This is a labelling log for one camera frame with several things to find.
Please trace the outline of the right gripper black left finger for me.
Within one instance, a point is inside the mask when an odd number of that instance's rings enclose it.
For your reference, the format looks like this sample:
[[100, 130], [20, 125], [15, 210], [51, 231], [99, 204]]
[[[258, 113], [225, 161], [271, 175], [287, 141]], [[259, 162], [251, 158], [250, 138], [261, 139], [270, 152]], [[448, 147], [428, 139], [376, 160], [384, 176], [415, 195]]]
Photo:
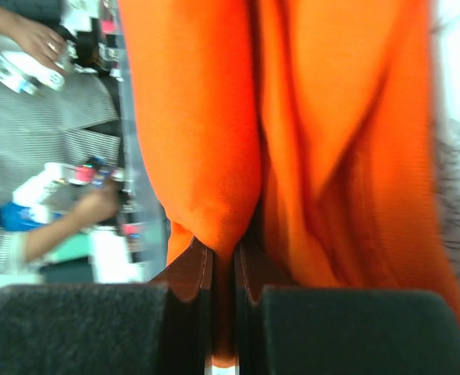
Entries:
[[0, 288], [0, 374], [207, 374], [213, 253], [143, 284]]

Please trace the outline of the person's lower hand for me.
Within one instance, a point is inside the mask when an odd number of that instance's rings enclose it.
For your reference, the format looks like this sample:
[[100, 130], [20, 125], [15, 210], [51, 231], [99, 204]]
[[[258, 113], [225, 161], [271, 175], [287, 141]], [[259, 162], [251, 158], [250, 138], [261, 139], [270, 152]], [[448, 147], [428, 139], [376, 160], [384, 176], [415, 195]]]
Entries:
[[118, 210], [116, 184], [108, 182], [93, 187], [83, 195], [66, 215], [74, 230], [92, 227], [113, 217]]

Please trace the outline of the floral tablecloth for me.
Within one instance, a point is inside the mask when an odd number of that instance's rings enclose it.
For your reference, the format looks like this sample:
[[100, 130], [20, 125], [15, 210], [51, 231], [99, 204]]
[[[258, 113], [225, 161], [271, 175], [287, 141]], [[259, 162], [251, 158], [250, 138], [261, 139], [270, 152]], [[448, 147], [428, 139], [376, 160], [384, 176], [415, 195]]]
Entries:
[[437, 199], [444, 247], [460, 286], [460, 1], [436, 1], [431, 25]]

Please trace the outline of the person in striped shirt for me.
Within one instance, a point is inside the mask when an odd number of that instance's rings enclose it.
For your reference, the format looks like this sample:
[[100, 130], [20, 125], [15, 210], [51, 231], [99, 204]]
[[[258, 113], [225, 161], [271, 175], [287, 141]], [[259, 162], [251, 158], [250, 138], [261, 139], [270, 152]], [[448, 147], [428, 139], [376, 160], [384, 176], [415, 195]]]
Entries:
[[[114, 163], [119, 129], [119, 113], [108, 89], [90, 74], [73, 74], [61, 91], [40, 97], [0, 83], [0, 208], [46, 163], [78, 164], [98, 154]], [[0, 226], [0, 273], [25, 270], [80, 232], [66, 215], [30, 231], [10, 232]]]

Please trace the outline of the person's upper hand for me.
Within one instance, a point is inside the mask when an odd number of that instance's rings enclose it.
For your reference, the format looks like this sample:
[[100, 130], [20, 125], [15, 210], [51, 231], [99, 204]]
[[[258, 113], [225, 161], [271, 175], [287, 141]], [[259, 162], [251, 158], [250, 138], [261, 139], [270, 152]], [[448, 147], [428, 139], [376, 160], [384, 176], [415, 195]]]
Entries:
[[65, 74], [57, 63], [66, 41], [54, 30], [33, 20], [18, 18], [13, 22], [9, 36], [42, 66]]

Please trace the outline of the orange t shirt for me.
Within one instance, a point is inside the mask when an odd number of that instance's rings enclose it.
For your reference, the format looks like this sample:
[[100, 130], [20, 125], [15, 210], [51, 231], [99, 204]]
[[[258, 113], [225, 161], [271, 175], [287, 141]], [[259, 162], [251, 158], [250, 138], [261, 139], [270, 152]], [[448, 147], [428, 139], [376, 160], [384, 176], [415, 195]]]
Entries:
[[230, 264], [252, 218], [299, 284], [418, 288], [460, 326], [432, 156], [429, 1], [122, 1], [167, 259], [216, 253], [212, 357], [234, 364]]

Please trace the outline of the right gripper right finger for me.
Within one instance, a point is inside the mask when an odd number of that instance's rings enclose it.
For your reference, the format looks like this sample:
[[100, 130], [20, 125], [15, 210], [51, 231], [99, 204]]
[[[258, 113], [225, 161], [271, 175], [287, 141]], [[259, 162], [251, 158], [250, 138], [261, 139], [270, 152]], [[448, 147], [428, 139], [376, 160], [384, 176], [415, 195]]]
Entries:
[[300, 287], [251, 241], [234, 279], [241, 374], [460, 374], [460, 329], [438, 295]]

